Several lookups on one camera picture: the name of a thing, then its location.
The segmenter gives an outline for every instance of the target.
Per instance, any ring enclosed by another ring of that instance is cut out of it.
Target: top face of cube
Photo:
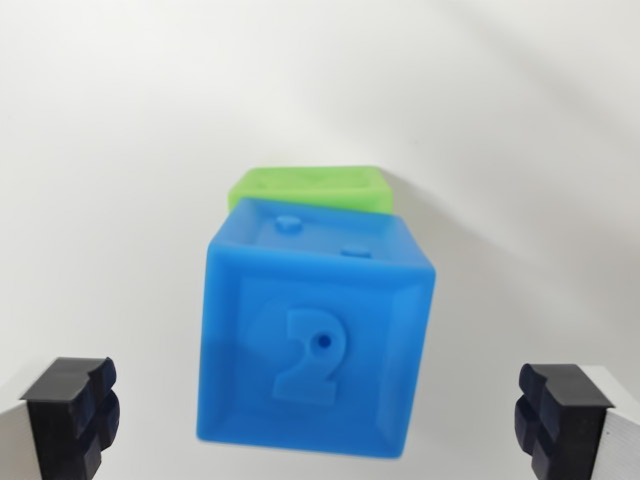
[[[212,244],[433,268],[400,217],[271,200],[241,200]]]
[[[242,198],[377,213],[391,213],[393,207],[391,188],[375,167],[256,168],[231,189],[229,208]]]

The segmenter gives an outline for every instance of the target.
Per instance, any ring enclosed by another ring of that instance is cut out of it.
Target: small bump
[[[280,215],[276,218],[276,228],[280,233],[295,234],[302,230],[302,220],[293,215]]]
[[[369,248],[355,243],[344,245],[340,253],[347,257],[371,258],[371,250]]]

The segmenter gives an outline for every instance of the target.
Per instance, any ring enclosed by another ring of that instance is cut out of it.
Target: small hole
[[[322,348],[329,348],[331,346],[331,337],[329,335],[320,335],[318,345]]]

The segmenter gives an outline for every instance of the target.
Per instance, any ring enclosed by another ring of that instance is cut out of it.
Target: toy block
[[[208,251],[199,438],[399,456],[434,279],[397,216],[241,200]]]
[[[375,167],[276,167],[249,170],[229,192],[229,209],[242,198],[391,213],[393,194]]]

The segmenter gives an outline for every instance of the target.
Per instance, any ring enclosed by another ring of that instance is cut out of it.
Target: black rubber pad
[[[120,420],[110,358],[58,358],[22,397],[42,480],[90,480]]]
[[[526,364],[520,389],[516,437],[538,479],[589,480],[614,405],[577,365]]]

